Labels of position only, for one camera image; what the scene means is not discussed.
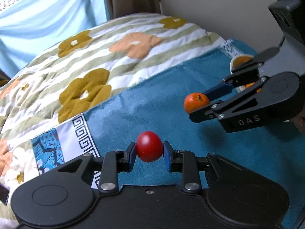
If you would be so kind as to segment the blue patterned cloth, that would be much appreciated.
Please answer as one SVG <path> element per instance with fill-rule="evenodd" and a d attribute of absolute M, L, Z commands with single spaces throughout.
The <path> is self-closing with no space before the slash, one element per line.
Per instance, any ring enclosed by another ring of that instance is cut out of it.
<path fill-rule="evenodd" d="M 283 49 L 255 54 L 241 41 L 171 67 L 33 138 L 40 173 L 80 154 L 100 157 L 152 131 L 176 149 L 217 152 L 288 192 L 304 207 L 304 74 Z"/>

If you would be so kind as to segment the red cherry tomato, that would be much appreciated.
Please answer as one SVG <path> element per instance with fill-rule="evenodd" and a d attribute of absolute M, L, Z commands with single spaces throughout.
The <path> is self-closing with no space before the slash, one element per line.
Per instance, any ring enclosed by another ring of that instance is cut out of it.
<path fill-rule="evenodd" d="M 163 143 L 157 134 L 145 131 L 137 137 L 136 153 L 143 162 L 154 162 L 163 155 Z"/>

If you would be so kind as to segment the cream ceramic fruit bowl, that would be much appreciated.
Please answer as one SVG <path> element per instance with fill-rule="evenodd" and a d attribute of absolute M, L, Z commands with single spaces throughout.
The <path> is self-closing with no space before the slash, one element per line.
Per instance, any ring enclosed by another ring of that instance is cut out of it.
<path fill-rule="evenodd" d="M 253 57 L 253 55 L 242 54 L 232 58 L 230 62 L 230 73 L 232 74 L 233 70 L 235 70 L 240 65 L 246 63 L 247 61 L 251 60 Z"/>

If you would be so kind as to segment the small mandarin orange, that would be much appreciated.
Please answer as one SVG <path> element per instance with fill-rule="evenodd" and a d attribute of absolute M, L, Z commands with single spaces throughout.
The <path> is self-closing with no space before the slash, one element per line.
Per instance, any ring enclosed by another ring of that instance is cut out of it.
<path fill-rule="evenodd" d="M 210 103 L 206 95 L 202 93 L 191 93 L 184 99 L 184 110 L 187 114 L 205 107 Z"/>

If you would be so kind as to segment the floral striped duvet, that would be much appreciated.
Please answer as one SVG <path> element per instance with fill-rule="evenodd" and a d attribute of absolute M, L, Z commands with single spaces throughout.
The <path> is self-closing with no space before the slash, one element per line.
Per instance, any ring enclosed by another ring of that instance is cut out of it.
<path fill-rule="evenodd" d="M 36 56 L 1 88 L 1 227 L 10 199 L 40 174 L 31 139 L 225 40 L 178 17 L 132 14 L 82 31 Z"/>

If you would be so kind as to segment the light blue window sheet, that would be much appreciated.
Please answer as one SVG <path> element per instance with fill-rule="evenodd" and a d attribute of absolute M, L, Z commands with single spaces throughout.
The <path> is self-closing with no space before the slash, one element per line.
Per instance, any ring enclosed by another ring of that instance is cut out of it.
<path fill-rule="evenodd" d="M 1 12 L 1 71 L 13 77 L 45 49 L 106 20 L 104 0 L 20 0 Z"/>

